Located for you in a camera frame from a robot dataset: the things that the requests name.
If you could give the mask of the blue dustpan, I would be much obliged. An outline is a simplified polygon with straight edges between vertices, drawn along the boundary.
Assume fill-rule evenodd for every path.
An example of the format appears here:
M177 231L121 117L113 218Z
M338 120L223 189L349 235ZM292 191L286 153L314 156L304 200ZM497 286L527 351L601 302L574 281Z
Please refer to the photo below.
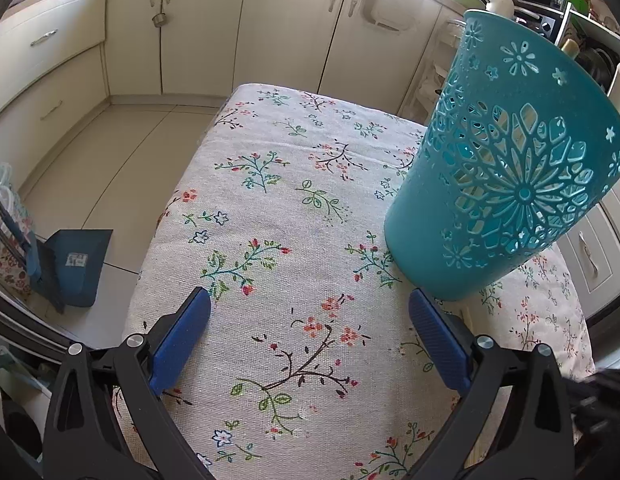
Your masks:
M112 230L59 230L42 242L29 235L26 270L34 292L63 313L95 304Z

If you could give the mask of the floral tablecloth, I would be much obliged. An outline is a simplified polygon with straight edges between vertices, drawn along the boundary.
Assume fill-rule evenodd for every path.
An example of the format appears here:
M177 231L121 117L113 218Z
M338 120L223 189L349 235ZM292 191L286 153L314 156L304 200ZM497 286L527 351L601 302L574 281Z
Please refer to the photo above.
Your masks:
M162 401L214 477L399 479L455 407L383 236L424 133L267 84L238 87L208 128L126 328L209 292L208 327Z

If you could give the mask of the teal perforated plastic basket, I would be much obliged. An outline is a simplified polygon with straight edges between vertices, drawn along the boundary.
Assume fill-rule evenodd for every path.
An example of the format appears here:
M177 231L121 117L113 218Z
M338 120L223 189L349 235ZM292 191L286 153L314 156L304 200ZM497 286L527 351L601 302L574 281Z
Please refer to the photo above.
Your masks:
M620 178L620 115L575 61L469 10L383 232L429 295L459 300L551 246Z

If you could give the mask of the white three-tier rolling cart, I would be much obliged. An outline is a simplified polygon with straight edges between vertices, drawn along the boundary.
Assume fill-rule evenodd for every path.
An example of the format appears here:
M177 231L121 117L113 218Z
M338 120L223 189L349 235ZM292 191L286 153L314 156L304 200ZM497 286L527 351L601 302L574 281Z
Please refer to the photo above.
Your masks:
M459 49L464 28L465 22L458 18L441 18L437 22L400 105L400 117L422 125L429 123Z

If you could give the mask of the white thermos jug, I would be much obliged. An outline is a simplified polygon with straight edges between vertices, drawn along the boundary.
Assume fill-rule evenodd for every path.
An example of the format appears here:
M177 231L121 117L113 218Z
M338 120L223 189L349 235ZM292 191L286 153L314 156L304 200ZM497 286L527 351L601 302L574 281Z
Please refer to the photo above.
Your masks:
M515 4L513 0L487 0L486 10L512 20L515 14Z

